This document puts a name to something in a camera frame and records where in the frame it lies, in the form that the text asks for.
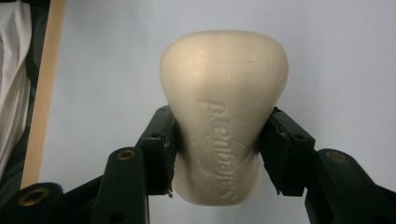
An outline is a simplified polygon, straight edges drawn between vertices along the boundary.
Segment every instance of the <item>black plastic bracket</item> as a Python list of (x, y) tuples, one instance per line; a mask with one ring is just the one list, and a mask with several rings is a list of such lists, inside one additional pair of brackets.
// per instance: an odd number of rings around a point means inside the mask
[(277, 193), (303, 196), (315, 139), (282, 110), (275, 108), (260, 136), (260, 153)]
[(148, 195), (172, 196), (176, 139), (174, 115), (169, 105), (163, 106), (155, 112), (136, 144), (145, 158)]
[(0, 211), (0, 223), (66, 223), (64, 194), (53, 183), (34, 184), (8, 200)]
[(138, 147), (108, 157), (90, 223), (149, 223), (144, 156)]
[(395, 194), (376, 185), (351, 156), (319, 150), (313, 173), (317, 185), (308, 189), (305, 199), (311, 223), (396, 223), (396, 207), (390, 200)]

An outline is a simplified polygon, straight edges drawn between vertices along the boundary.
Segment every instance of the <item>white backdrop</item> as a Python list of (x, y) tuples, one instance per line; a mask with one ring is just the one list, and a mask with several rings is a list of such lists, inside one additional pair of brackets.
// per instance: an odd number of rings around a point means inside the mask
[[(278, 103), (317, 139), (355, 157), (396, 190), (394, 0), (69, 0), (40, 182), (65, 191), (99, 175), (109, 153), (134, 146), (166, 105), (165, 48), (202, 30), (267, 34), (289, 56)], [(303, 198), (276, 196), (267, 174), (247, 202), (202, 207), (150, 197), (151, 223), (308, 223)]]

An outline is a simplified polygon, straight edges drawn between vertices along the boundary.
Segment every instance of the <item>bolt hole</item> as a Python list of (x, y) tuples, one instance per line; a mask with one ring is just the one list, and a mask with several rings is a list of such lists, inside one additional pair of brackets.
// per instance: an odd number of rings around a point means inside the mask
[(124, 212), (114, 212), (110, 215), (110, 223), (120, 223), (125, 220), (126, 215)]
[(336, 151), (328, 151), (326, 153), (327, 158), (329, 158), (332, 161), (336, 162), (348, 162), (349, 159), (342, 153), (336, 152)]
[(120, 161), (126, 161), (134, 157), (134, 151), (131, 149), (126, 149), (120, 152), (117, 157)]
[(25, 207), (38, 204), (47, 198), (49, 194), (50, 191), (46, 188), (33, 189), (20, 198), (19, 204)]
[(295, 134), (294, 137), (298, 139), (304, 139), (304, 136), (302, 134)]

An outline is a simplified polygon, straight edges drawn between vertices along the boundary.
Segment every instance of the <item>wooden stick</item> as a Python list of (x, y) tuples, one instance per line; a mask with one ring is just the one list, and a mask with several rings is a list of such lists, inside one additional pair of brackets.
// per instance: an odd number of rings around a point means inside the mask
[(35, 94), (32, 127), (21, 181), (22, 189), (36, 183), (40, 174), (53, 83), (58, 63), (65, 2), (66, 0), (51, 1), (49, 6), (49, 18)]

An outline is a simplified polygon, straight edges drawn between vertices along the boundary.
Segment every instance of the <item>brass insert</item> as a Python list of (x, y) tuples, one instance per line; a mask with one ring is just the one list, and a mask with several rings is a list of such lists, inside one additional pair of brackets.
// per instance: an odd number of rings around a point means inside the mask
[(47, 188), (40, 187), (40, 188), (32, 189), (31, 191), (23, 195), (18, 200), (18, 203), (24, 207), (32, 206), (40, 203), (49, 195), (50, 195), (50, 190)]
[(120, 161), (127, 161), (134, 157), (134, 151), (131, 149), (125, 149), (117, 155)]
[(348, 162), (349, 159), (342, 153), (336, 151), (328, 151), (326, 152), (326, 156), (328, 159), (336, 162)]

